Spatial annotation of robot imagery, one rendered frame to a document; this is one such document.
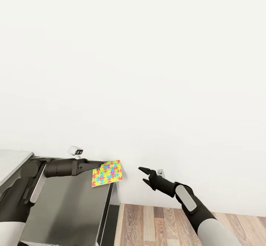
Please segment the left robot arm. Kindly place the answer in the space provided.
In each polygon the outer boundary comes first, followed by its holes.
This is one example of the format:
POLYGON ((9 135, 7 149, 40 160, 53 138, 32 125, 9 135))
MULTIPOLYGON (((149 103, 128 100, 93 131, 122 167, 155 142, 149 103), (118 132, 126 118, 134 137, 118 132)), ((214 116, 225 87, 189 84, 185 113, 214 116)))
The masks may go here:
POLYGON ((70 159, 29 159, 21 169, 21 178, 0 196, 0 246, 17 246, 30 208, 35 205, 47 178, 77 176, 104 164, 104 161, 81 159, 83 149, 77 146, 70 146, 67 152, 70 159))

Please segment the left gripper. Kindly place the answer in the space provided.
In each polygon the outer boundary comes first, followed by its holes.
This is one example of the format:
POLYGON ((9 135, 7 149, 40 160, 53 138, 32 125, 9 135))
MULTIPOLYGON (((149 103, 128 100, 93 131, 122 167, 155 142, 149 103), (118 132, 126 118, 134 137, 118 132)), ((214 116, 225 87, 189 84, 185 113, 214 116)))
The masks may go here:
POLYGON ((57 176, 77 176, 84 171, 99 169, 103 164, 104 161, 91 161, 86 158, 61 158, 57 165, 57 176))

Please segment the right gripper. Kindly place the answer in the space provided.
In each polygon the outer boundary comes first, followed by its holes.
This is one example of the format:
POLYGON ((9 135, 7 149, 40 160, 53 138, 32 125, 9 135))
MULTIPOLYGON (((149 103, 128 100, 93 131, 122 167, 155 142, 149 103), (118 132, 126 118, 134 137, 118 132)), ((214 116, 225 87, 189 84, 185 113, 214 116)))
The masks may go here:
POLYGON ((139 167, 138 169, 143 171, 147 175, 150 174, 149 180, 142 179, 144 182, 146 182, 149 186, 151 186, 151 188, 154 191, 160 190, 161 192, 164 193, 164 186, 166 184, 166 181, 168 180, 166 180, 165 178, 162 178, 161 176, 158 176, 155 170, 151 170, 145 167, 139 167))

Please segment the jigsaw puzzle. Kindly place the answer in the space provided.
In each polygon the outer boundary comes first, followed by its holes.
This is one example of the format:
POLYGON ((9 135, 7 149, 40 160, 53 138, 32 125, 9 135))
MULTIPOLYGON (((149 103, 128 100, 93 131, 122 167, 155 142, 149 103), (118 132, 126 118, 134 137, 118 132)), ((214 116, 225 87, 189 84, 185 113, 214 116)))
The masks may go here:
POLYGON ((122 180, 120 160, 104 162, 100 169, 93 169, 92 187, 122 180))

